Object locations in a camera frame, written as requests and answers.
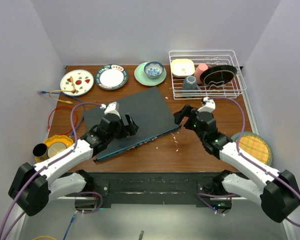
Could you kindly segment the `black network switch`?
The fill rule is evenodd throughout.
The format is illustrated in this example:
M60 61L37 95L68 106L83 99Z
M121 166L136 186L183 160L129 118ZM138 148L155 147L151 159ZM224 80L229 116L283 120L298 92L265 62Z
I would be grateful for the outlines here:
M157 87L123 97L116 101L119 113L130 114L139 129L137 134L112 141L106 150L97 154L96 162L102 162L157 138L178 131L180 126Z

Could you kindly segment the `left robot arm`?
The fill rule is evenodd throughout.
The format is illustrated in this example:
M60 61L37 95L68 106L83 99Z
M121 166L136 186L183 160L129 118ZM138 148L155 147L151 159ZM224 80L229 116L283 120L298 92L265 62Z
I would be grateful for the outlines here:
M68 180L62 175L79 163L106 150L113 140L134 136L139 126L130 114L127 124L120 116L107 113L73 145L38 165L22 164L11 183L8 195L28 216L38 214L52 200L71 193L89 196L94 184L75 173Z

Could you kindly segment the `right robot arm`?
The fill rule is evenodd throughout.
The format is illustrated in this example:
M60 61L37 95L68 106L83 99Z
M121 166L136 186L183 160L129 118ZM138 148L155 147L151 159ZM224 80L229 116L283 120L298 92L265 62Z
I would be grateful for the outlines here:
M296 178L288 170L280 172L263 164L237 143L221 133L211 112L186 104L173 114L179 125L187 117L184 127L194 131L204 149L210 155L239 170L246 178L228 173L213 183L213 192L220 197L227 193L240 195L261 206L263 212L274 222L281 223L300 206L300 190Z

